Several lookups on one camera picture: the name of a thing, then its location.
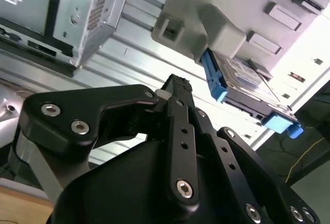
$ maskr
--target ventilation slot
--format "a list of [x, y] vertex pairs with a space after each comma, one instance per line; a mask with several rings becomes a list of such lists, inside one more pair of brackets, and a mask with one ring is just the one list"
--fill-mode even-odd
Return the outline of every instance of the ventilation slot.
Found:
[[102, 15], [104, 3], [105, 0], [97, 0], [94, 9], [91, 11], [91, 14], [89, 15], [88, 27], [87, 27], [89, 31], [93, 31], [95, 28], [97, 28], [97, 25], [100, 22], [100, 18]]

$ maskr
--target plastic latch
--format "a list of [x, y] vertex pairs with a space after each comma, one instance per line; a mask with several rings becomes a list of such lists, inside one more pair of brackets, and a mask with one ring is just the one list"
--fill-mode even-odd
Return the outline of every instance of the plastic latch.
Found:
[[280, 116], [277, 113], [273, 113], [263, 122], [263, 125], [279, 134], [283, 133], [290, 126], [293, 125], [293, 122]]
[[220, 69], [216, 69], [211, 61], [209, 51], [205, 51], [201, 57], [201, 62], [203, 64], [206, 81], [208, 88], [210, 89], [211, 96], [217, 101], [222, 102], [227, 95], [228, 91], [226, 86], [221, 84], [222, 73]]
[[294, 123], [287, 130], [288, 136], [292, 139], [296, 139], [304, 132], [304, 129], [299, 122]]
[[263, 125], [279, 134], [287, 130], [288, 136], [292, 139], [296, 139], [304, 132], [304, 129], [299, 122], [288, 120], [277, 113], [273, 113], [266, 118]]

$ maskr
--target yellow cable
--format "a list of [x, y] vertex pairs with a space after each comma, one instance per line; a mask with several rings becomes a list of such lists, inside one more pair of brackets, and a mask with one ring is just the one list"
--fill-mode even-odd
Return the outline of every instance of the yellow cable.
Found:
[[324, 140], [324, 137], [322, 139], [319, 139], [318, 141], [316, 141], [313, 145], [310, 146], [309, 149], [306, 150], [306, 152], [303, 153], [303, 155], [300, 156], [300, 158], [294, 163], [294, 165], [290, 168], [290, 171], [289, 171], [289, 174], [287, 176], [287, 179], [285, 180], [285, 182], [287, 183], [290, 176], [291, 176], [291, 173], [292, 173], [292, 170], [293, 168], [299, 163], [299, 161], [306, 155], [306, 153], [309, 152], [309, 150], [311, 150], [316, 144], [320, 143], [321, 141]]

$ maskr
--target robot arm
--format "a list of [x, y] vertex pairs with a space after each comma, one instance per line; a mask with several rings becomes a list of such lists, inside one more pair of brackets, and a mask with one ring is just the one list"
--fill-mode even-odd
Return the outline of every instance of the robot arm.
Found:
[[[156, 93], [130, 85], [27, 98], [9, 160], [54, 203], [47, 223], [320, 223], [235, 131], [213, 129], [191, 92], [171, 75]], [[138, 133], [147, 140], [88, 168], [93, 148]]]

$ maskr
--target hard drive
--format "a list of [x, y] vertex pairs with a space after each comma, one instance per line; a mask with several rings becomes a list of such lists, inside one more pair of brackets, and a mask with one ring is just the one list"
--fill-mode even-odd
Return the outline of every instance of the hard drive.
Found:
[[72, 76], [117, 28], [126, 0], [0, 0], [0, 49]]
[[201, 58], [211, 95], [218, 102], [230, 104], [250, 114], [264, 126], [292, 138], [303, 130], [289, 106], [283, 105], [266, 79], [248, 62], [226, 58], [208, 49]]

